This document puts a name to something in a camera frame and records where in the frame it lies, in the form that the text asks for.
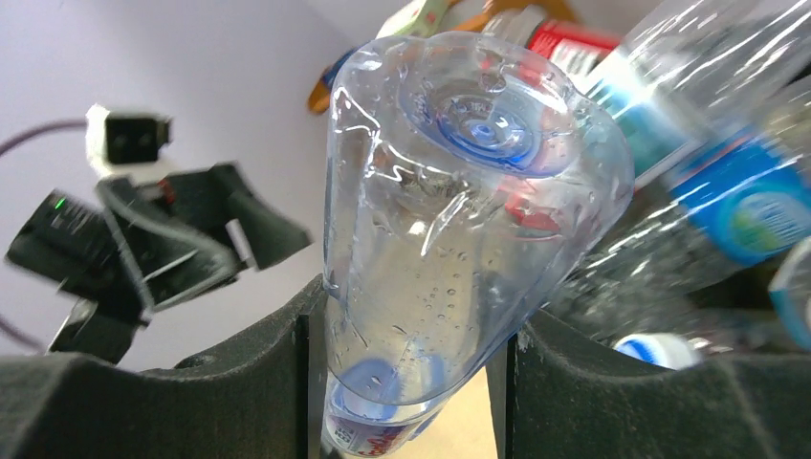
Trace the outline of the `clear unlabelled bottle white cap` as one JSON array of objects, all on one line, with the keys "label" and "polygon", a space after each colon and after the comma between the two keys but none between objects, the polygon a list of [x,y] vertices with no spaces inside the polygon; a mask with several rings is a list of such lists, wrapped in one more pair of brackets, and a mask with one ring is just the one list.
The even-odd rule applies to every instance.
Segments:
[{"label": "clear unlabelled bottle white cap", "polygon": [[639,333],[619,339],[612,348],[650,364],[681,370],[704,358],[686,339],[671,333]]}]

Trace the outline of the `red and blue label bottle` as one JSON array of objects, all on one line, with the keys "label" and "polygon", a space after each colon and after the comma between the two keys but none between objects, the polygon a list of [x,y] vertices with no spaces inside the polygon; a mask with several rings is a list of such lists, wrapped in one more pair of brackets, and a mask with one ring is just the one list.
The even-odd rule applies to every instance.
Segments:
[{"label": "red and blue label bottle", "polygon": [[665,1],[588,76],[642,188],[745,120],[810,61],[807,1]]}]

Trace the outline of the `blue label clear bottle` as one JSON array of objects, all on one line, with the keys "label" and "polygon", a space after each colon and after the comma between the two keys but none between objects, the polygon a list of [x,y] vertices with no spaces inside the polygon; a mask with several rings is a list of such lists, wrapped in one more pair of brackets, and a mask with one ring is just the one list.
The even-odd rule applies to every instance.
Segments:
[{"label": "blue label clear bottle", "polygon": [[753,126],[644,187],[549,311],[608,342],[690,316],[690,296],[783,255],[810,233],[810,81]]}]

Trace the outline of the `white label clear bottle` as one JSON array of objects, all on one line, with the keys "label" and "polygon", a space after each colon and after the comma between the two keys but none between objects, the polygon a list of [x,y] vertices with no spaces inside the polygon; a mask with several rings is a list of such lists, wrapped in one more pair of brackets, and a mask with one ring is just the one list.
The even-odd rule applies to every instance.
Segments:
[{"label": "white label clear bottle", "polygon": [[769,297],[788,336],[810,350],[810,237],[787,254],[768,287]]}]

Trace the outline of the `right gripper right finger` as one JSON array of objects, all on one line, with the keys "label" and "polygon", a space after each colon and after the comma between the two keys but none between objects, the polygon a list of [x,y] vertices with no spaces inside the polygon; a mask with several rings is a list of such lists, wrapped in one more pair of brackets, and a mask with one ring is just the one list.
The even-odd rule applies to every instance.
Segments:
[{"label": "right gripper right finger", "polygon": [[810,360],[669,370],[539,312],[486,366],[501,458],[806,458]]}]

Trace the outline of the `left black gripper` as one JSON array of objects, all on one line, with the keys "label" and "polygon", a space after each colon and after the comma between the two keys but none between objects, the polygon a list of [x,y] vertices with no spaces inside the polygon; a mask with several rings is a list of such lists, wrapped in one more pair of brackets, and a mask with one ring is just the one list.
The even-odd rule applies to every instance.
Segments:
[{"label": "left black gripper", "polygon": [[56,190],[12,240],[7,260],[77,304],[48,345],[118,363],[168,308],[264,270],[311,243],[258,198],[233,163],[138,184],[101,180],[100,208]]}]

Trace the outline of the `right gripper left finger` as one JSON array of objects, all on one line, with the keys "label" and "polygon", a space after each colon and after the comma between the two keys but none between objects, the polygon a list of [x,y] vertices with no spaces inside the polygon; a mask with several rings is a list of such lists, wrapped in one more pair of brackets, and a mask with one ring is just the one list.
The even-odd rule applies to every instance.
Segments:
[{"label": "right gripper left finger", "polygon": [[72,353],[1,361],[5,458],[318,458],[323,306],[286,305],[170,369]]}]

